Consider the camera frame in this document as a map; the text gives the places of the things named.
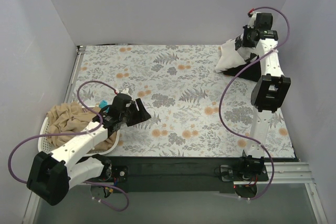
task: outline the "floral tablecloth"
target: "floral tablecloth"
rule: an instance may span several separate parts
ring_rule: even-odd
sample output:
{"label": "floral tablecloth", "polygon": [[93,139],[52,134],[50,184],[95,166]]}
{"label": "floral tablecloth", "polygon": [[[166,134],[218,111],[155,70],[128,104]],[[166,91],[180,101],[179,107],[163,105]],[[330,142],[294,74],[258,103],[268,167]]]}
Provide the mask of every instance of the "floral tablecloth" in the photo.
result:
{"label": "floral tablecloth", "polygon": [[[239,157],[246,145],[227,132],[218,117],[218,102],[231,77],[215,73],[219,46],[88,46],[75,91],[88,80],[129,88],[152,118],[121,129],[113,156]],[[236,132],[248,135],[254,82],[239,79],[224,99],[222,115]],[[89,84],[81,93],[87,105],[112,102],[114,93]],[[281,111],[271,122],[265,146],[273,157],[294,157]]]}

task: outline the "crumpled fabric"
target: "crumpled fabric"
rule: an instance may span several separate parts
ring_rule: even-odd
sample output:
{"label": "crumpled fabric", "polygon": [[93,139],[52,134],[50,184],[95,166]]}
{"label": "crumpled fabric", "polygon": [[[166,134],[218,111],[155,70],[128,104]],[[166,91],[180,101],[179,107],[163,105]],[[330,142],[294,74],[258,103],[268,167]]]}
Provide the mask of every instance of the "crumpled fabric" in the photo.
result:
{"label": "crumpled fabric", "polygon": [[[99,107],[92,108],[94,111],[99,112]],[[96,116],[91,111],[83,112],[82,106],[77,102],[62,103],[51,108],[47,113],[49,118],[48,133],[73,133],[81,132]],[[74,136],[52,136],[47,140],[55,147],[60,147],[66,142],[71,140]],[[114,132],[108,139],[97,144],[95,151],[107,151],[110,149],[117,137],[117,133]]]}

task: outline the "white laundry basket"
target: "white laundry basket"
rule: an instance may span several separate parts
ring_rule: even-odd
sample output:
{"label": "white laundry basket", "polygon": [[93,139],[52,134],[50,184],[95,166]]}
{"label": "white laundry basket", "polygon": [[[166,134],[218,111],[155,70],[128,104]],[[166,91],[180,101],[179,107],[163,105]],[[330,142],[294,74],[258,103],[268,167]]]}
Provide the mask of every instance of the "white laundry basket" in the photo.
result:
{"label": "white laundry basket", "polygon": [[[43,121],[43,125],[42,125],[42,128],[41,128],[40,134],[48,134],[48,128],[49,128],[49,118],[46,117]],[[100,155],[108,154],[114,148],[116,148],[116,146],[119,142],[119,136],[120,136],[120,131],[117,131],[117,137],[115,138],[116,141],[115,141],[114,145],[111,148],[109,148],[107,151],[90,151],[88,154],[84,155],[84,157],[89,157],[89,156],[92,156],[94,154],[100,154]],[[46,137],[39,137],[38,138],[37,149],[38,149],[39,152],[49,153],[56,148],[48,142]]]}

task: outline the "brown towel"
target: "brown towel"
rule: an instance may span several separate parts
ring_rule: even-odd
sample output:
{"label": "brown towel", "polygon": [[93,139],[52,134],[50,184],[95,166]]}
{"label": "brown towel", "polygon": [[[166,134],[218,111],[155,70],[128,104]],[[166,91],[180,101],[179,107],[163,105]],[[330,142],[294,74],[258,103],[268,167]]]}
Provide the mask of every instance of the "brown towel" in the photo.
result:
{"label": "brown towel", "polygon": [[[94,111],[99,112],[99,107],[92,108]],[[51,108],[47,113],[49,118],[48,133],[72,133],[82,131],[91,122],[95,114],[92,112],[83,112],[81,105],[77,102],[71,104],[62,103]],[[107,151],[115,143],[117,133],[112,134],[105,141],[95,146],[95,151]],[[50,144],[55,147],[64,145],[67,141],[74,136],[52,136],[48,138]]]}

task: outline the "wall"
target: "wall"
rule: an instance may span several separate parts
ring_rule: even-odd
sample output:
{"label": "wall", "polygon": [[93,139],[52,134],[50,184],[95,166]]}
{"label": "wall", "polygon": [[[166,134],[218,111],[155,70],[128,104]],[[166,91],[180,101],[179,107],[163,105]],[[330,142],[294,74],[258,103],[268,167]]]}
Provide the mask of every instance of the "wall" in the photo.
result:
{"label": "wall", "polygon": [[[279,50],[292,86],[282,110],[298,157],[308,161],[329,223],[336,223],[336,0],[286,0],[289,42]],[[284,33],[284,23],[277,24]]]}
{"label": "wall", "polygon": [[222,44],[257,6],[285,0],[52,0],[76,45]]}
{"label": "wall", "polygon": [[[30,191],[10,177],[7,159],[64,99],[76,47],[50,0],[0,0],[0,6],[0,222],[21,223]],[[20,178],[27,179],[36,153],[37,140],[14,155]]]}

